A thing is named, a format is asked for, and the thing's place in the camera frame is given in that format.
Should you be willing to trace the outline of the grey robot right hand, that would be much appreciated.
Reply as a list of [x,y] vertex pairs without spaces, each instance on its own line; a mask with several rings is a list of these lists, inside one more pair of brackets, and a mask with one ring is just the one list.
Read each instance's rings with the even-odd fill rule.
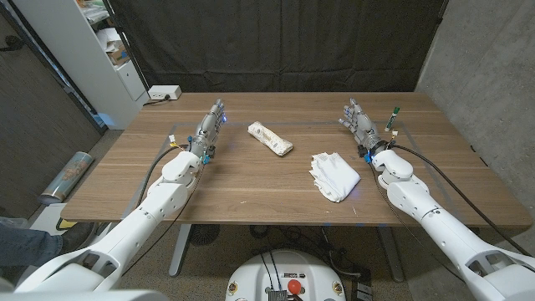
[[344,106],[344,118],[339,119],[339,123],[352,133],[360,157],[368,156],[372,159],[386,150],[387,142],[380,138],[375,122],[363,111],[355,98],[350,98],[349,105]]

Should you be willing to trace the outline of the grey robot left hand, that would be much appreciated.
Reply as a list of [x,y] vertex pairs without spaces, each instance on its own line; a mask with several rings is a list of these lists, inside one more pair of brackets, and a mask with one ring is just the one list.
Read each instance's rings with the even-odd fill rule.
[[194,135],[188,138],[188,150],[198,156],[203,165],[214,157],[217,138],[226,121],[225,105],[219,98],[197,125]]

